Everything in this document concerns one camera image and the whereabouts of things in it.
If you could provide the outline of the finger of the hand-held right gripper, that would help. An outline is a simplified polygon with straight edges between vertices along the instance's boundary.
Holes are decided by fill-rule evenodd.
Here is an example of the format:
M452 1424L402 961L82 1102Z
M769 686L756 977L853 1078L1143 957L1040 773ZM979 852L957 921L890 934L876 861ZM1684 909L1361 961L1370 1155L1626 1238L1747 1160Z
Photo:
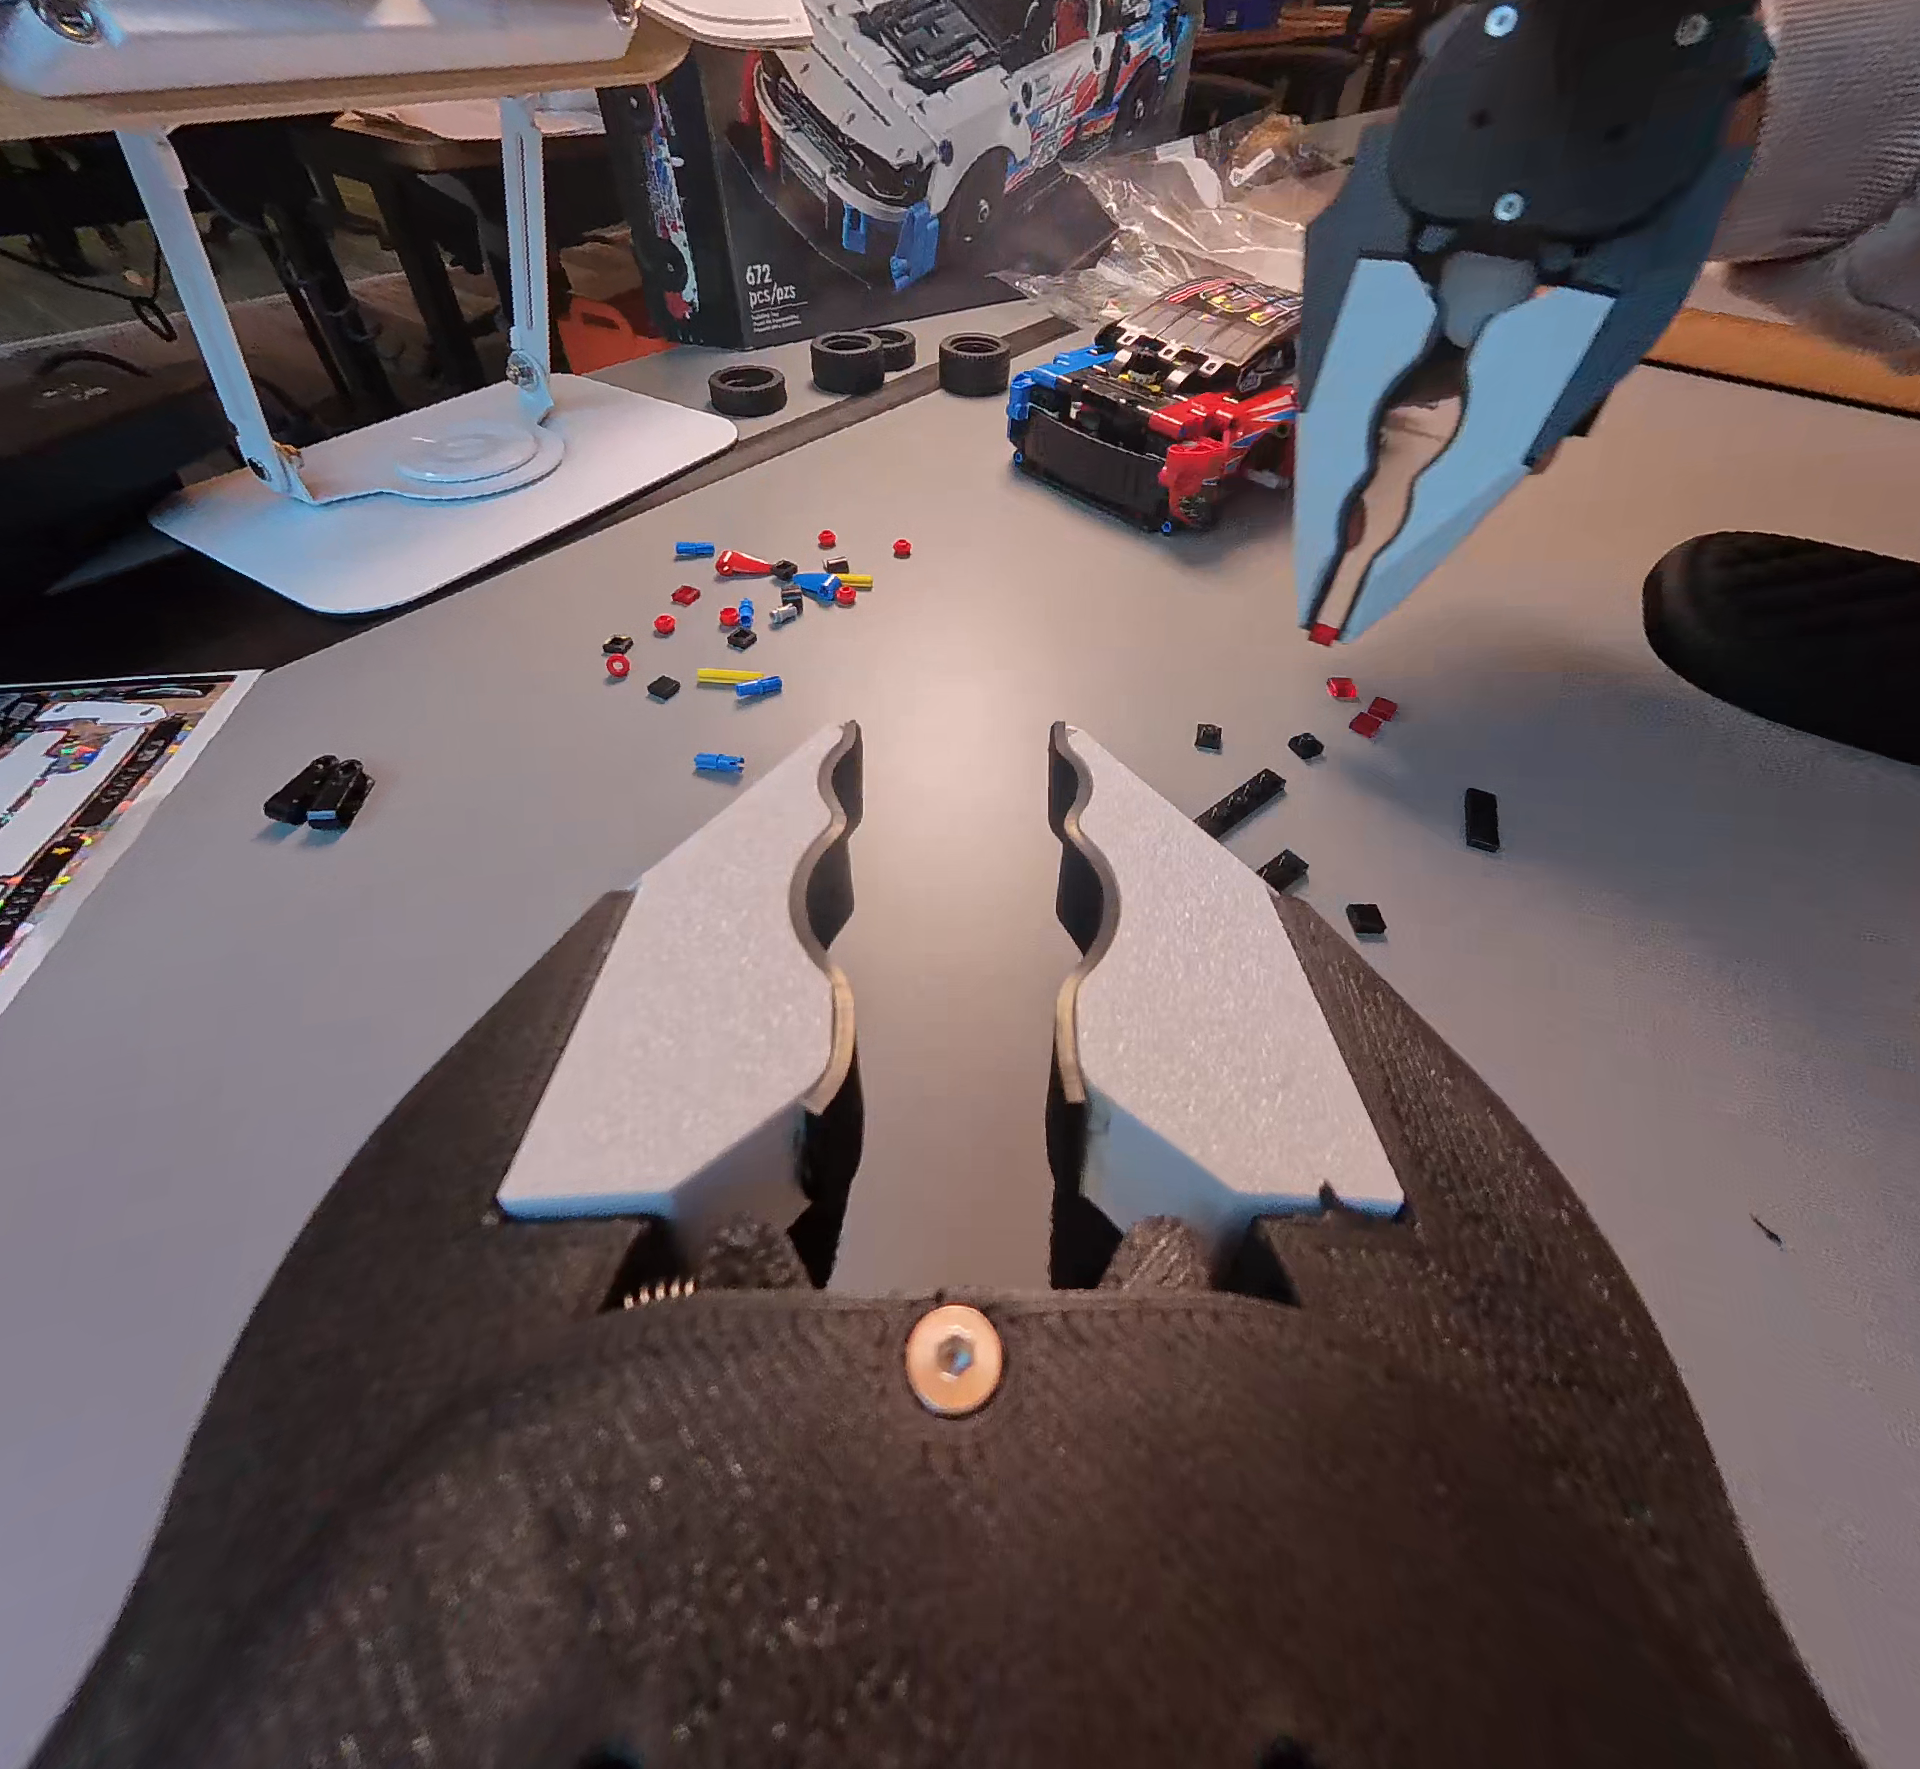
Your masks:
M1528 472L1613 307L1607 294L1548 288L1481 331L1454 438L1414 477L1400 528L1359 575L1342 642L1391 615Z
M1437 302L1414 264L1359 256L1338 289L1308 267L1292 502L1299 622L1321 622L1347 551L1347 515L1372 480L1381 419L1437 337Z

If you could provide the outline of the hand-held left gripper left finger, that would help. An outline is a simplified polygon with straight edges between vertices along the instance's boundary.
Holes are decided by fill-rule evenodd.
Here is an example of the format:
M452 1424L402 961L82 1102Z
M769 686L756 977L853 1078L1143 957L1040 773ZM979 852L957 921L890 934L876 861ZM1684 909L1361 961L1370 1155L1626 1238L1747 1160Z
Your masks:
M522 1222L785 1232L826 1286L859 1168L849 924L862 732L824 726L609 898L611 930L497 1190Z

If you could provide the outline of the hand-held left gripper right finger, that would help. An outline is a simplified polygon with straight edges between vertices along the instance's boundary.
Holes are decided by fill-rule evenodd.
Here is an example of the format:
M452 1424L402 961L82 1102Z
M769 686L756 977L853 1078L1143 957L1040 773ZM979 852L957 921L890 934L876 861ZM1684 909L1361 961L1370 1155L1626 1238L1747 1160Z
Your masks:
M1308 915L1090 732L1047 737L1056 915L1078 947L1054 1009L1049 1275L1090 1286L1148 1219L1230 1270L1252 1222L1404 1189L1284 918Z

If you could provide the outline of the pile of colourful lego pieces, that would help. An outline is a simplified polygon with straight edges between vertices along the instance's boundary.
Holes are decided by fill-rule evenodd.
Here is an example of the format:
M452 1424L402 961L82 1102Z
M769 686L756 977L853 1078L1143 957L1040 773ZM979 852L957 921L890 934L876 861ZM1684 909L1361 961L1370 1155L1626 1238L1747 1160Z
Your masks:
M760 647L760 635L769 630L792 628L805 605L821 610L850 610L859 597L872 588L875 575L856 570L847 557L824 557L817 569L804 570L796 560L771 560L751 557L741 551L715 551L701 541L676 542L676 560L710 560L713 575L722 582L769 581L773 587L767 597L741 595L723 602L715 611L715 628L722 632L722 648L733 660L703 664L694 673L692 686L713 697L733 697L739 709L756 707L782 694L782 677L774 670L748 668L742 659ZM651 640L665 645L682 624L682 610L698 605L703 588L698 585L676 585L668 593L668 611L658 613L651 624ZM604 680L618 686L634 677L639 637L628 632L611 632L598 647ZM687 685L675 675L656 675L647 680L644 693L651 702L665 706L672 702ZM746 773L746 756L734 750L695 750L692 770L701 777L734 783Z

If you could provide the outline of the person's right forearm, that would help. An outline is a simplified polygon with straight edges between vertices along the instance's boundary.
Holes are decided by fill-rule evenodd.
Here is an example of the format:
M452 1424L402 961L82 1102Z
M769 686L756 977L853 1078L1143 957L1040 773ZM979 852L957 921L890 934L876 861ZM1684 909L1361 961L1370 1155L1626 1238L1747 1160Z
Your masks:
M1755 159L1713 254L1735 294L1919 368L1919 0L1761 0Z

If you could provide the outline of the partly built lego car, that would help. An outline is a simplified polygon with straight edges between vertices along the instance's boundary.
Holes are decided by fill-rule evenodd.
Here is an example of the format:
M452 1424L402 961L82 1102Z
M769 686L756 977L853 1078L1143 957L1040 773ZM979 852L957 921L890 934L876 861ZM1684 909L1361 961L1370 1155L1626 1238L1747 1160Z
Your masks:
M1191 279L1018 373L1016 464L1156 534L1205 531L1241 486L1288 488L1299 294Z

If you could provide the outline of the black lego connector assembly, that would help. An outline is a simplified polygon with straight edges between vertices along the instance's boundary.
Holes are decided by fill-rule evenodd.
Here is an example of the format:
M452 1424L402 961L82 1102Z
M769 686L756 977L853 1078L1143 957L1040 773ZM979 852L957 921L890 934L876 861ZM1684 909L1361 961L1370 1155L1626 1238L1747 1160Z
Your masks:
M321 754L263 800L275 824L340 834L362 815L373 793L373 774L350 756Z

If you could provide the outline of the black lego set box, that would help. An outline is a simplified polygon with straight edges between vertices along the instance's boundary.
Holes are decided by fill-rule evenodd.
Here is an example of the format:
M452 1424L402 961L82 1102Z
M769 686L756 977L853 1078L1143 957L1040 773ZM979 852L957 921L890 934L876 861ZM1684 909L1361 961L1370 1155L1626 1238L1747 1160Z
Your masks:
M1002 300L1114 239L1090 167L1181 133L1205 0L804 0L601 95L648 327L755 351Z

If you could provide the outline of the clear plastic wrap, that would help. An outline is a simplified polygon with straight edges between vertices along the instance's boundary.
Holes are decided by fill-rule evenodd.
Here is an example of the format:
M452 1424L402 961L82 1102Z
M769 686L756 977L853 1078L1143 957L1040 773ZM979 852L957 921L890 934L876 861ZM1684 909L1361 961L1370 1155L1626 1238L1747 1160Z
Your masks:
M989 254L989 272L1068 321L1106 325L1194 279L1302 289L1307 227L1389 113L1304 124L1280 113L1070 166Z

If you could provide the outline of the white book stand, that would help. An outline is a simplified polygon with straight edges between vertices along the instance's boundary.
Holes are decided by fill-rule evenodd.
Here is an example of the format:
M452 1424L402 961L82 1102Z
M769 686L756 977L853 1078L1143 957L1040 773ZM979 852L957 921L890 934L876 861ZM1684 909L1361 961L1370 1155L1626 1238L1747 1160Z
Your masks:
M394 610L569 529L734 442L707 412L647 406L548 355L542 136L499 95L510 228L510 359L497 386L298 448L269 431L185 196L172 131L194 94L387 74L611 62L606 0L24 0L5 83L43 99L147 97L114 139L173 272L241 467L153 513L158 531L326 615Z

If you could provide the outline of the holographic sticker sheet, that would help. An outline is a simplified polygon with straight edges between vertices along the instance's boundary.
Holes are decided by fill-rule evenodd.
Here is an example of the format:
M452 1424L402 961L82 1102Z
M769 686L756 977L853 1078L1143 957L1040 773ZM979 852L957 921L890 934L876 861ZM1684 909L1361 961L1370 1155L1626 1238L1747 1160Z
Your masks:
M5 1007L259 678L241 668L5 685Z

